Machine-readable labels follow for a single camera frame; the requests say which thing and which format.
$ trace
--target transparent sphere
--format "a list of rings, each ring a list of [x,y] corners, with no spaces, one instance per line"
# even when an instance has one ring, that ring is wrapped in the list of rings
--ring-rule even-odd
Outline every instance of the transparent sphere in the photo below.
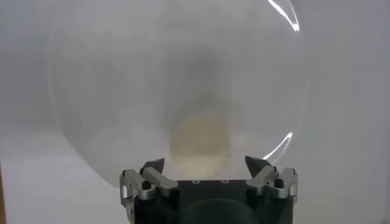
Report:
[[[65,136],[112,185],[159,158],[168,177],[243,179],[245,155],[294,150],[303,49],[288,0],[69,0],[50,83]]]

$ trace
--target white backdrop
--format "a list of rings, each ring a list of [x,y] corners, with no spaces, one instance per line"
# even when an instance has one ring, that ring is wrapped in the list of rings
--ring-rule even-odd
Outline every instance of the white backdrop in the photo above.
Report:
[[[302,130],[292,143],[299,150],[280,161],[302,173],[296,220],[381,223],[390,211],[389,2],[293,4],[312,73]],[[52,0],[0,0],[0,160],[8,223],[125,223],[117,190],[55,125],[45,65],[53,8]]]

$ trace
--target clear plastic dome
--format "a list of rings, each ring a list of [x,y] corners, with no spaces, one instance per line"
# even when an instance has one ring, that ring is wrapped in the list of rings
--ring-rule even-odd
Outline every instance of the clear plastic dome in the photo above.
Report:
[[[159,158],[176,179],[249,178],[245,155],[274,163],[294,139],[308,82],[288,0],[70,0],[58,9],[49,48],[57,115],[112,185]]]

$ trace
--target black screw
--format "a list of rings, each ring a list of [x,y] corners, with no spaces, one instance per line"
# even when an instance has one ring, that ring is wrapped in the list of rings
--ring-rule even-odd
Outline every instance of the black screw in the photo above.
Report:
[[[152,188],[152,184],[150,181],[146,180],[142,182],[142,190],[149,190],[150,188]]]
[[[285,182],[284,182],[282,179],[276,178],[276,179],[274,180],[274,186],[275,186],[276,188],[283,188],[284,185],[285,185]]]

